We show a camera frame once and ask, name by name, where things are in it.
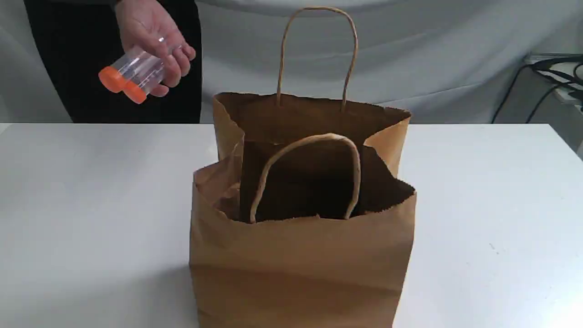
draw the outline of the clear plastic container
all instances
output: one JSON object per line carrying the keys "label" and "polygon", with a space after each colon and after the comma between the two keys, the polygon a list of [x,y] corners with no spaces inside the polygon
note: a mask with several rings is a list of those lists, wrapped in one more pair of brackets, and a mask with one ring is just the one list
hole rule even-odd
{"label": "clear plastic container", "polygon": [[152,89],[164,79],[164,62],[155,59],[152,65],[144,67],[124,86],[125,95],[137,104],[143,103]]}
{"label": "clear plastic container", "polygon": [[[159,38],[159,41],[164,42],[164,38]],[[99,80],[109,91],[118,93],[141,70],[151,68],[153,60],[159,59],[140,47],[133,47],[115,63],[103,68]]]}

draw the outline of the orange lid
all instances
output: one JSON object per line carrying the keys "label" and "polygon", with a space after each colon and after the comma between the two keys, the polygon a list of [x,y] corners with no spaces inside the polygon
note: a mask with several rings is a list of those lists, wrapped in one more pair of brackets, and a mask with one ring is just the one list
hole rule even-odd
{"label": "orange lid", "polygon": [[128,82],[117,69],[107,66],[99,72],[99,80],[109,91],[118,93]]}
{"label": "orange lid", "polygon": [[143,103],[147,98],[147,94],[144,92],[144,90],[142,90],[142,88],[140,88],[132,81],[128,81],[128,83],[126,83],[124,87],[124,93],[136,104]]}

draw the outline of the white fabric backdrop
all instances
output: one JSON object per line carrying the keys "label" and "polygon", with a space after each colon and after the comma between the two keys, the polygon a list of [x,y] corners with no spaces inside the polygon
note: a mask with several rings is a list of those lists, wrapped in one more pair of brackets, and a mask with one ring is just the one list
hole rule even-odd
{"label": "white fabric backdrop", "polygon": [[[205,0],[203,120],[222,91],[273,93],[285,16],[332,5],[356,22],[360,52],[349,99],[414,112],[417,122],[485,122],[504,72],[583,11],[580,0]],[[290,29],[283,90],[339,97],[352,49],[331,13]],[[22,0],[0,1],[0,121],[66,121],[42,66]]]}

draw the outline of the tabletop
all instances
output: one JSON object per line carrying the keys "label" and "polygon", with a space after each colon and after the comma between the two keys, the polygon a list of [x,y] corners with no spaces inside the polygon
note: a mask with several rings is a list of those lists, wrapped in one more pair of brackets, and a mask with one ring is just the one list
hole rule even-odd
{"label": "tabletop", "polygon": [[[0,135],[0,326],[197,327],[192,172],[212,125]],[[415,243],[394,327],[583,326],[583,162],[547,125],[412,125]]]}

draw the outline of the hand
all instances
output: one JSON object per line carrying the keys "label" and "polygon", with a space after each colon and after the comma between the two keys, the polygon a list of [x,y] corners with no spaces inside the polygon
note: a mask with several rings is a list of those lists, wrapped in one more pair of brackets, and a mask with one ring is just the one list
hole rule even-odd
{"label": "hand", "polygon": [[[151,94],[165,96],[168,86],[177,86],[180,76],[188,73],[196,51],[184,40],[170,14],[156,0],[122,0],[115,6],[115,16],[125,51],[139,46],[164,61],[164,84],[167,86],[159,85]],[[159,42],[160,37],[166,42]]]}

